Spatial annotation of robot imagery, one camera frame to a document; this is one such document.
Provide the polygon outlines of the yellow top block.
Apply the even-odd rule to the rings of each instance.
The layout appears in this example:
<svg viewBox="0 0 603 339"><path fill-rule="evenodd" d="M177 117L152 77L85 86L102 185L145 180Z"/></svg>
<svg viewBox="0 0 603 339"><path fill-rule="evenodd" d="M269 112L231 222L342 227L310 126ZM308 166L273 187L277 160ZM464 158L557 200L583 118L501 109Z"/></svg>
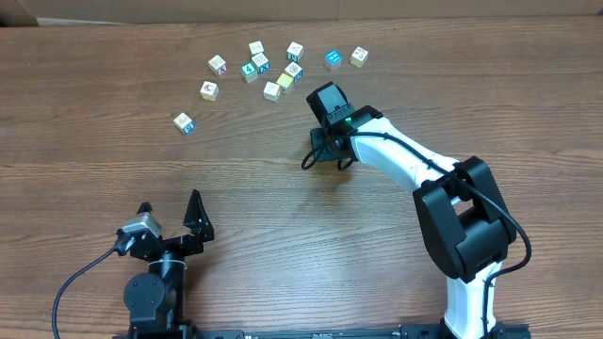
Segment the yellow top block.
<svg viewBox="0 0 603 339"><path fill-rule="evenodd" d="M289 94L294 88L294 78L286 73L282 73L278 79L277 84L281 88L282 93Z"/></svg>

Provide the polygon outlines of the plain white block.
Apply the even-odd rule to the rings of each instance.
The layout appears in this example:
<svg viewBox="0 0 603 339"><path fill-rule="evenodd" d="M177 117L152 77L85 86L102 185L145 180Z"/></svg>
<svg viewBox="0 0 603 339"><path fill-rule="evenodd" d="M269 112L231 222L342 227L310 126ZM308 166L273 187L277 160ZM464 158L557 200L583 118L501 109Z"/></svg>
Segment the plain white block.
<svg viewBox="0 0 603 339"><path fill-rule="evenodd" d="M281 94L281 87L273 82L267 82L263 89L263 96L265 99L277 102Z"/></svg>

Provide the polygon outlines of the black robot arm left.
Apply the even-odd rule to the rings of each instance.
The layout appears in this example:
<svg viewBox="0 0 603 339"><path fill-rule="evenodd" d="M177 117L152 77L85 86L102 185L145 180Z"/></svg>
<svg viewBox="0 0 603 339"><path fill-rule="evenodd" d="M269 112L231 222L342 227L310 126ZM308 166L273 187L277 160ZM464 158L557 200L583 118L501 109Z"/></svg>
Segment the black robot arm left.
<svg viewBox="0 0 603 339"><path fill-rule="evenodd" d="M200 331L185 319L186 258L204 252L214 239L214 228L204 210L201 193L191 192L183 225L189 233L164 238L162 226L144 202L136 216L118 230L120 256L148 263L148 270L125 286L123 301L129 311L129 338L199 338Z"/></svg>

